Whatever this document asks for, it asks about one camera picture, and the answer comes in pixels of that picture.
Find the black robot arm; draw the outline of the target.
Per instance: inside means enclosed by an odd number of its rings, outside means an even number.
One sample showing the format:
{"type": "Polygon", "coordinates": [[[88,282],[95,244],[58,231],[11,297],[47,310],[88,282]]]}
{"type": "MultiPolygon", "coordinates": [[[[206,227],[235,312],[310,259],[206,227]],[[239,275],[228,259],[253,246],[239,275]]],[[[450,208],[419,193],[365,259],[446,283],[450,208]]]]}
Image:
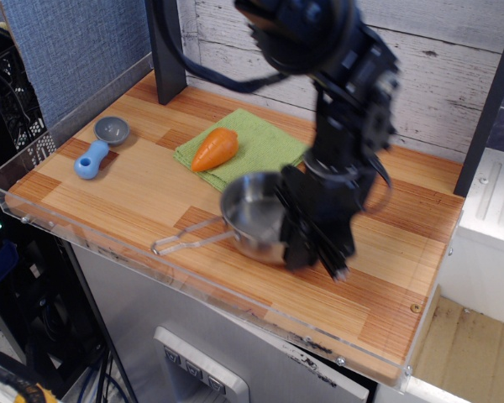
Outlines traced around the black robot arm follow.
{"type": "Polygon", "coordinates": [[[353,1],[238,1],[266,61],[288,76],[308,76],[318,93],[316,134],[304,166],[281,171],[280,239],[289,270],[321,263],[344,280],[355,246],[350,223],[362,212],[378,158],[395,129],[396,57],[361,19],[353,1]]]}

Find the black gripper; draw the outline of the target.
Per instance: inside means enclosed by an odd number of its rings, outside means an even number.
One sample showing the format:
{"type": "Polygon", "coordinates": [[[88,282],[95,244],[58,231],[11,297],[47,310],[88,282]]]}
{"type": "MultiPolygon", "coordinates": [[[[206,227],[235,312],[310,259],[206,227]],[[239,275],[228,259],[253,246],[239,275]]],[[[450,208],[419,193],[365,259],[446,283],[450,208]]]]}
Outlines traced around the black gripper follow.
{"type": "Polygon", "coordinates": [[[391,177],[377,152],[390,147],[391,96],[374,90],[363,105],[318,93],[316,136],[304,157],[312,180],[311,196],[297,202],[298,180],[303,173],[286,165],[276,186],[284,215],[280,240],[290,271],[314,266],[318,259],[333,280],[346,280],[347,259],[355,252],[351,220],[366,211],[368,194],[381,177],[386,194],[370,208],[378,212],[392,193],[391,177]]]}

